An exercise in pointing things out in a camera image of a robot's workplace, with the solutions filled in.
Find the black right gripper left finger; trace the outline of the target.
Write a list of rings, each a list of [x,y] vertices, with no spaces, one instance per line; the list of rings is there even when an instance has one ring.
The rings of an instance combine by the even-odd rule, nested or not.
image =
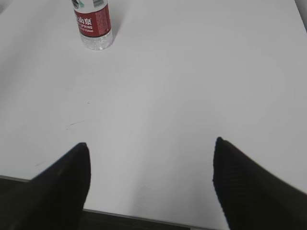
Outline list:
[[[35,178],[0,196],[0,228],[78,229],[90,182],[89,149],[78,143]]]

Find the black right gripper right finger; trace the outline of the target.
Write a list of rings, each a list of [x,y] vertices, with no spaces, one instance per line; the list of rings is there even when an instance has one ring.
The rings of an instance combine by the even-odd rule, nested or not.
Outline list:
[[[218,137],[213,185],[231,230],[305,230],[307,195]]]

